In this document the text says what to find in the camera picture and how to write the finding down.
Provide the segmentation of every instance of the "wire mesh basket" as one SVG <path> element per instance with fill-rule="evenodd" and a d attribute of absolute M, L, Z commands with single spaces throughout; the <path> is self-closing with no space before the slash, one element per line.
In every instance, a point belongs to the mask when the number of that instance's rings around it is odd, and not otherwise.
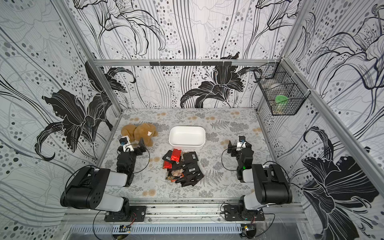
<path fill-rule="evenodd" d="M 306 97 L 287 71 L 279 64 L 267 64 L 263 73 L 254 72 L 273 116 L 295 115 Z"/>

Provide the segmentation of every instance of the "zip tie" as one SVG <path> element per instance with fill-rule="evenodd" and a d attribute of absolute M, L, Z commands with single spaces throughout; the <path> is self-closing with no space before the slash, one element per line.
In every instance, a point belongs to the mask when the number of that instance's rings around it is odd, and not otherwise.
<path fill-rule="evenodd" d="M 300 73 L 300 72 L 296 72 L 296 71 L 294 71 L 294 72 L 292 73 L 292 75 L 291 75 L 291 78 L 292 78 L 293 75 L 295 75 L 296 73 Z"/>
<path fill-rule="evenodd" d="M 304 93 L 304 97 L 308 97 L 309 94 L 311 93 L 311 91 L 315 91 L 316 92 L 316 89 L 307 89 L 307 91 Z"/>

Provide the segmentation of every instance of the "black lily print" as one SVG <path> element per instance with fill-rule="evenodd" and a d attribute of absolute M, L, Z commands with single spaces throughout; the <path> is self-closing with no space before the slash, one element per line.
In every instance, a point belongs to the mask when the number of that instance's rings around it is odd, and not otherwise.
<path fill-rule="evenodd" d="M 306 56 L 312 44 L 315 27 L 316 16 L 312 12 L 309 12 L 308 16 L 305 18 L 305 22 L 303 22 L 301 35 L 297 40 L 296 46 L 292 49 L 288 56 L 290 56 L 296 49 L 299 49 L 299 47 L 302 47 L 302 49 L 300 55 L 296 58 L 296 61 L 300 62 Z"/>
<path fill-rule="evenodd" d="M 352 157 L 341 157 L 334 163 L 333 145 L 324 130 L 311 127 L 304 133 L 304 141 L 310 131 L 316 132 L 324 144 L 322 158 L 307 157 L 301 160 L 313 176 L 303 186 L 303 194 L 323 225 L 323 232 L 315 237 L 322 240 L 358 238 L 357 228 L 366 234 L 364 230 L 373 226 L 371 220 L 362 216 L 367 210 L 356 211 L 352 208 L 371 208 L 370 203 L 379 193 Z M 361 222 L 355 225 L 348 214 L 359 218 Z"/>
<path fill-rule="evenodd" d="M 237 59 L 239 52 L 235 56 L 229 55 L 221 59 Z M 213 98 L 228 103 L 228 96 L 231 89 L 239 92 L 244 91 L 244 85 L 241 76 L 250 71 L 262 73 L 258 67 L 245 67 L 236 72 L 237 66 L 215 66 L 209 75 L 206 73 L 205 81 L 198 88 L 194 88 L 186 92 L 180 99 L 180 107 L 184 107 L 185 102 L 194 96 L 198 96 L 195 102 L 195 108 L 202 108 L 203 102 L 207 98 Z"/>
<path fill-rule="evenodd" d="M 85 70 L 87 72 L 88 79 L 91 82 L 92 87 L 97 92 L 101 93 L 104 90 L 104 88 L 102 87 L 99 79 L 95 75 L 95 73 L 92 70 L 91 66 L 89 65 L 88 61 L 85 62 Z M 121 72 L 125 72 L 125 73 L 131 74 L 133 76 L 133 82 L 131 82 L 131 83 L 135 83 L 136 82 L 136 78 L 135 78 L 133 72 L 130 71 L 129 69 L 125 69 L 125 68 L 122 68 L 122 67 L 110 68 L 107 73 L 104 73 L 104 76 L 107 79 L 107 81 L 108 81 L 109 85 L 111 86 L 112 90 L 117 90 L 119 92 L 127 93 L 127 90 L 125 89 L 125 87 L 123 85 L 121 85 L 116 79 L 113 78 L 117 73 L 121 73 Z"/>
<path fill-rule="evenodd" d="M 101 122 L 105 122 L 110 130 L 113 127 L 105 116 L 106 110 L 112 103 L 104 91 L 93 97 L 87 109 L 79 97 L 63 89 L 53 93 L 51 98 L 43 97 L 43 99 L 52 105 L 55 115 L 63 119 L 61 122 L 49 124 L 36 138 L 35 151 L 45 161 L 50 161 L 55 157 L 55 154 L 51 157 L 45 157 L 41 154 L 41 146 L 50 134 L 63 133 L 68 147 L 72 152 L 75 152 L 80 136 L 83 136 L 90 143 L 95 141 L 97 129 Z"/>
<path fill-rule="evenodd" d="M 251 40 L 244 52 L 244 59 L 248 58 L 251 46 L 267 31 L 274 31 L 284 26 L 292 26 L 293 20 L 297 17 L 299 9 L 303 4 L 302 0 L 257 0 L 256 10 L 253 16 L 253 25 Z M 267 20 L 264 29 L 259 29 L 260 21 L 265 20 L 261 9 L 270 8 L 271 14 Z"/>
<path fill-rule="evenodd" d="M 318 75 L 315 87 L 325 96 L 328 85 L 337 71 L 349 66 L 359 74 L 364 87 L 371 90 L 371 115 L 376 108 L 376 96 L 379 88 L 384 87 L 384 19 L 379 11 L 384 5 L 372 7 L 374 17 L 366 18 L 355 35 L 340 32 L 327 39 L 317 48 L 308 62 L 307 72 L 323 56 L 331 56 Z"/>
<path fill-rule="evenodd" d="M 101 31 L 97 35 L 95 29 L 92 29 L 98 50 L 101 56 L 103 53 L 100 49 L 101 37 L 105 31 L 111 31 L 117 27 L 125 27 L 134 35 L 135 49 L 134 54 L 144 55 L 148 49 L 148 39 L 145 29 L 153 33 L 159 43 L 159 50 L 165 48 L 166 42 L 163 31 L 159 28 L 159 23 L 152 15 L 144 10 L 134 9 L 132 0 L 73 0 L 74 6 L 79 10 L 82 18 L 87 17 L 82 13 L 83 8 L 93 8 L 98 18 Z"/>

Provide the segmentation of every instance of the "teddy bear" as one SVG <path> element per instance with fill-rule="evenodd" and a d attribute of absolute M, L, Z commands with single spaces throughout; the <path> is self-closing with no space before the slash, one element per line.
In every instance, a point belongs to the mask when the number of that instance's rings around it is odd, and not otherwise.
<path fill-rule="evenodd" d="M 134 133 L 135 129 L 136 129 L 136 125 L 133 125 L 133 124 L 125 125 L 121 129 L 121 135 L 128 136 L 129 141 L 134 142 L 135 138 L 133 136 L 133 133 Z"/>
<path fill-rule="evenodd" d="M 128 136 L 130 142 L 140 141 L 143 138 L 144 144 L 148 147 L 153 146 L 152 137 L 158 135 L 155 125 L 151 123 L 143 123 L 139 126 L 133 124 L 125 125 L 121 129 L 121 135 Z"/>
<path fill-rule="evenodd" d="M 135 140 L 140 141 L 140 139 L 143 138 L 145 146 L 148 147 L 153 146 L 152 137 L 156 137 L 157 135 L 155 125 L 151 123 L 140 124 L 134 131 Z"/>

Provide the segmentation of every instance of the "white plastic bin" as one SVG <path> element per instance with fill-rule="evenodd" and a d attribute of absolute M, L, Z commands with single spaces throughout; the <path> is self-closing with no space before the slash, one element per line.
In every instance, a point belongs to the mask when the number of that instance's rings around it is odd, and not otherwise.
<path fill-rule="evenodd" d="M 198 151 L 205 144 L 205 130 L 197 126 L 176 126 L 170 130 L 169 144 L 179 150 Z"/>

